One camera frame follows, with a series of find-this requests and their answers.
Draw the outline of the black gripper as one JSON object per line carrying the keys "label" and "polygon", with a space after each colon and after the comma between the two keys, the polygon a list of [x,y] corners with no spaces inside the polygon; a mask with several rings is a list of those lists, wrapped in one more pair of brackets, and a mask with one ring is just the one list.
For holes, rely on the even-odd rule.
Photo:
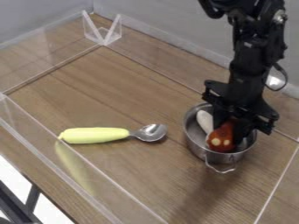
{"label": "black gripper", "polygon": [[257,89],[256,96],[252,97],[248,89],[231,83],[205,80],[204,86],[201,99],[212,106],[213,128],[217,129],[227,122],[233,123],[235,145],[240,144],[252,130],[259,130],[267,135],[272,133],[279,114]]}

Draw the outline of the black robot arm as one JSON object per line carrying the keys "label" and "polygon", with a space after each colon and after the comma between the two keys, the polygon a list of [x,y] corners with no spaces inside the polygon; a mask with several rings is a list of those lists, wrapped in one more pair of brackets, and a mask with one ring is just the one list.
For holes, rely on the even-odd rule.
{"label": "black robot arm", "polygon": [[283,71],[285,0],[197,0],[212,19],[228,18],[235,56],[228,82],[205,80],[203,100],[213,107],[213,127],[232,121],[232,141],[239,144],[252,130],[272,132],[277,112],[263,99],[269,71]]}

